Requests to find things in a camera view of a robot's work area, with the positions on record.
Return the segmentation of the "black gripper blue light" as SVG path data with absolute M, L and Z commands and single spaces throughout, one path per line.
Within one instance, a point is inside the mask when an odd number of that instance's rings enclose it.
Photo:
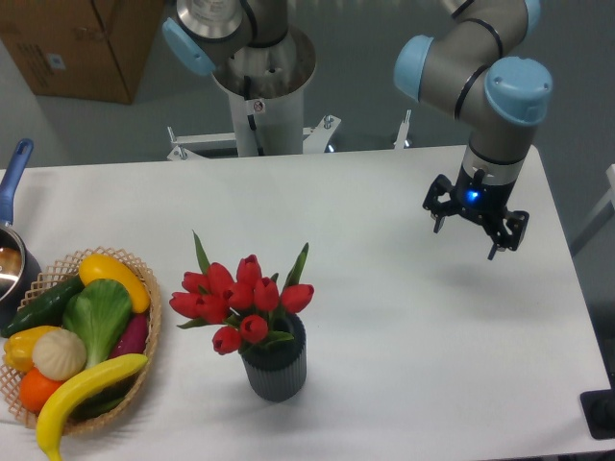
M 442 174 L 434 179 L 422 207 L 434 221 L 434 233 L 439 233 L 445 219 L 452 215 L 486 225 L 492 240 L 487 259 L 492 260 L 497 252 L 517 251 L 529 223 L 528 212 L 507 208 L 515 183 L 492 184 L 484 170 L 469 174 L 461 166 L 455 187 Z

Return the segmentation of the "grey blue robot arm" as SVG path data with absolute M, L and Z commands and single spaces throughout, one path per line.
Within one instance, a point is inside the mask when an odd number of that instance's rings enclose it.
M 212 77 L 229 98 L 243 157 L 302 154 L 304 91 L 315 71 L 310 39 L 284 1 L 180 1 L 162 25 L 176 58 Z M 541 13 L 536 1 L 449 1 L 444 37 L 415 36 L 393 68 L 414 101 L 472 129 L 455 181 L 431 184 L 423 206 L 437 225 L 460 216 L 482 227 L 492 251 L 516 250 L 529 215 L 507 206 L 553 91 L 539 62 L 513 55 Z

